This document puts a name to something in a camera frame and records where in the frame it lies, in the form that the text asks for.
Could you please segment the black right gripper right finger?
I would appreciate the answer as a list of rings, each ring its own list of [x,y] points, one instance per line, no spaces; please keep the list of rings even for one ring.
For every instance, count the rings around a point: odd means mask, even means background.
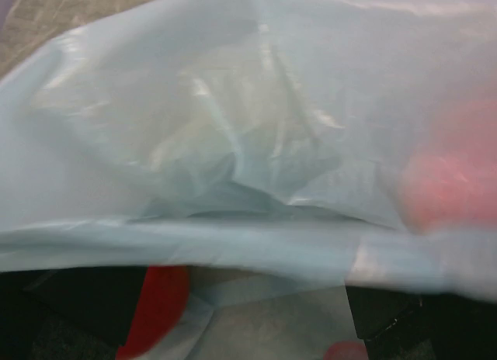
[[[453,294],[346,287],[370,359],[496,359],[496,305]]]

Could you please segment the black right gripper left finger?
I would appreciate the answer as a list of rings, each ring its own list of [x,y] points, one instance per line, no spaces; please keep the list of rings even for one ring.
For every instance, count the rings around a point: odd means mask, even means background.
[[[114,359],[130,331],[144,267],[1,274],[3,359]]]

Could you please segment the red fruit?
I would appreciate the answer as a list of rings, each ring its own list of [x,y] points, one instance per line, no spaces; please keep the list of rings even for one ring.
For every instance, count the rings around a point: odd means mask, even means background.
[[[188,298],[186,267],[148,268],[127,341],[116,358],[135,359],[150,351],[179,322]]]

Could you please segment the light blue printed plastic bag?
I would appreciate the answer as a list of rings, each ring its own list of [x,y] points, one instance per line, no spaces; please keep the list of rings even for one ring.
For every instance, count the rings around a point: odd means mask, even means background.
[[[361,358],[346,287],[496,305],[496,0],[154,0],[1,82],[1,274],[184,266],[135,359]]]

